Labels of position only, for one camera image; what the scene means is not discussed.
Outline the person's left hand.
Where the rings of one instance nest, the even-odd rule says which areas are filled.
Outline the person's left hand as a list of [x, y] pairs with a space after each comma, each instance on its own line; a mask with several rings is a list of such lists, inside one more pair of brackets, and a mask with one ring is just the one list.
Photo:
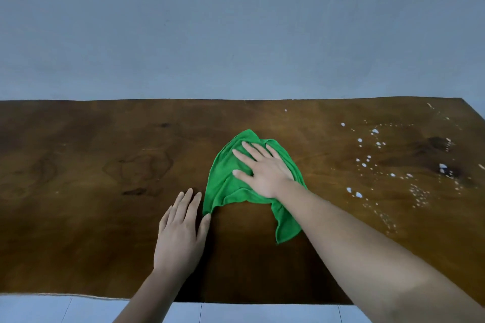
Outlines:
[[174, 204], [165, 229], [157, 237], [154, 253], [154, 269], [166, 268], [175, 271], [195, 271], [205, 248], [197, 242], [197, 213], [202, 200], [201, 192], [193, 192], [185, 220], [174, 224]]

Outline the person's right hand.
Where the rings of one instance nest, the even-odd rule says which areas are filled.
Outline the person's right hand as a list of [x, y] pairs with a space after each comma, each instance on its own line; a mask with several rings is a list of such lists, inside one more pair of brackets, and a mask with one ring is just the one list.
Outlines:
[[271, 154], [265, 147], [257, 143], [252, 143], [254, 147], [258, 146], [261, 153], [265, 152], [263, 161], [254, 161], [250, 154], [245, 155], [237, 149], [233, 149], [233, 155], [252, 171], [252, 175], [258, 178], [257, 194], [265, 198], [278, 198], [281, 188], [294, 182], [294, 177], [285, 163], [279, 163], [272, 158]]

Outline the green microfibre cleaning cloth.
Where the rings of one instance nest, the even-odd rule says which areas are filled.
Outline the green microfibre cleaning cloth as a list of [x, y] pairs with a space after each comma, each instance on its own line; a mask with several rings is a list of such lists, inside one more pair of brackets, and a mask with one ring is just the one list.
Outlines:
[[275, 231], [276, 242], [278, 244], [285, 243], [300, 234], [302, 229], [299, 223], [277, 199], [260, 196], [249, 185], [235, 178], [232, 173], [233, 170], [239, 169], [249, 175], [253, 174], [251, 169], [239, 161], [232, 152], [233, 149], [236, 149], [245, 155], [249, 155], [243, 148], [242, 142], [257, 143], [262, 147], [270, 145], [282, 158], [294, 180], [306, 188], [302, 173], [286, 149], [276, 140], [260, 139], [256, 133], [247, 129], [231, 139], [215, 157], [209, 171], [203, 203], [203, 215], [210, 214], [215, 208], [231, 203], [270, 204], [271, 211], [277, 222]]

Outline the person's right forearm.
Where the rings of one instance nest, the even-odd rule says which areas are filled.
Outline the person's right forearm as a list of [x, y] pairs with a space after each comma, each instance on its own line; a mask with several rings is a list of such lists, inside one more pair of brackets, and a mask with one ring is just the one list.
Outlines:
[[485, 308], [384, 234], [294, 181], [280, 179], [271, 189], [373, 323], [485, 323]]

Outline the person's left forearm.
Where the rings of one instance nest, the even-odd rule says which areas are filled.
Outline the person's left forearm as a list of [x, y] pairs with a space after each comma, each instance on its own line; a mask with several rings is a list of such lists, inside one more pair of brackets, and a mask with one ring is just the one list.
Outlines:
[[112, 323], [162, 323], [189, 275], [154, 269]]

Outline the scatter of white liquid droplets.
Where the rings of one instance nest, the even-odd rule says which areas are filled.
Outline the scatter of white liquid droplets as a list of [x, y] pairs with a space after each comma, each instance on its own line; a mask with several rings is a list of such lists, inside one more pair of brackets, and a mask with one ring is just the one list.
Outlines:
[[485, 120], [463, 99], [287, 100], [271, 117], [335, 206], [397, 239], [485, 239]]

